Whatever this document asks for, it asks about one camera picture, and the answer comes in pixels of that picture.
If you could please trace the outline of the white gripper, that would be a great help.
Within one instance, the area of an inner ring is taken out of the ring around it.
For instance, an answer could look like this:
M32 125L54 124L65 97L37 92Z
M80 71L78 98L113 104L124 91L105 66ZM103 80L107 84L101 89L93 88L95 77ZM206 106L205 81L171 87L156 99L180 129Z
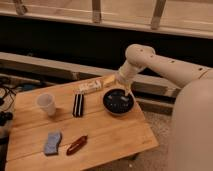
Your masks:
M142 67L136 67L130 64L128 61L125 61L124 64L116 72L115 78L120 84L124 85L125 96L128 96L131 92L131 84L133 82L133 78L142 70Z

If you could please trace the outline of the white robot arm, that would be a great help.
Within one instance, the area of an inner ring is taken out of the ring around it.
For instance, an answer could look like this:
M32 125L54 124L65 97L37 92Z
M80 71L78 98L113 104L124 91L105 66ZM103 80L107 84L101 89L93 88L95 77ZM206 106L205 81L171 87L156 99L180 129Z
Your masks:
M160 56L132 44L116 79L130 86L146 68L181 88L172 112L167 171L213 171L213 68Z

